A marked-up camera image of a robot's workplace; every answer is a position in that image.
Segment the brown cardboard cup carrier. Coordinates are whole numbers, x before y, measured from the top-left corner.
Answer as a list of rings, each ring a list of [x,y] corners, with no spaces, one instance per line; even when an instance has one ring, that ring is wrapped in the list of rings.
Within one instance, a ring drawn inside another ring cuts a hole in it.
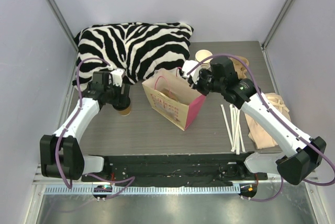
[[[176,102],[180,101],[179,98],[178,98],[178,96],[175,93],[171,92],[167,88],[160,89],[160,90],[158,90],[158,92],[164,94],[166,97],[168,97],[168,98],[170,98],[170,99],[172,99],[172,100],[174,100]]]

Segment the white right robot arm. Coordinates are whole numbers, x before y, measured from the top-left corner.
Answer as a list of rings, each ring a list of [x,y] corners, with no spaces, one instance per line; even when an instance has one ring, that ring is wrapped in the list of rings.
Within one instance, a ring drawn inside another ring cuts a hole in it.
[[[253,118],[280,146],[281,153],[252,153],[236,167],[244,180],[255,173],[273,173],[285,181],[298,185],[305,181],[322,161],[334,164],[325,156],[326,142],[312,138],[284,117],[261,93],[254,77],[240,79],[234,69],[234,55],[217,54],[207,58],[210,70],[197,61],[186,61],[183,77],[191,88],[203,95],[219,93],[224,99]]]

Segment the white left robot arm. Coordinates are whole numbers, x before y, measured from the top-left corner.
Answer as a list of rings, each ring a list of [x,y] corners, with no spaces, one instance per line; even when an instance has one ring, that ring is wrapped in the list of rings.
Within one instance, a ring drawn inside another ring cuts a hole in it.
[[[124,70],[94,72],[70,116],[52,135],[40,140],[41,173],[44,177],[78,180],[93,173],[101,182],[111,177],[111,168],[102,156],[84,156],[79,142],[92,119],[106,104],[121,115],[131,111],[130,85],[123,82]]]

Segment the pink paper gift bag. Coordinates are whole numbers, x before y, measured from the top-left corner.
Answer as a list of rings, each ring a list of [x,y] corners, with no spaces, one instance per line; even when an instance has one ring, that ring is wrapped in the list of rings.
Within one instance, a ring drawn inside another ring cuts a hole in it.
[[[197,117],[206,97],[190,88],[180,71],[180,67],[174,71],[160,69],[154,76],[143,81],[142,87],[151,107],[184,131]],[[180,101],[176,102],[158,92],[163,88],[175,93]]]

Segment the brown paper coffee cup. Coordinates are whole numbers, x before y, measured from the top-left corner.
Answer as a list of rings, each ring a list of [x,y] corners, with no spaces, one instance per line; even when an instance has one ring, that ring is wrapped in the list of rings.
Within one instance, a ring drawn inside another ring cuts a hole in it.
[[[131,112],[131,106],[118,109],[118,113],[122,116],[128,116]]]

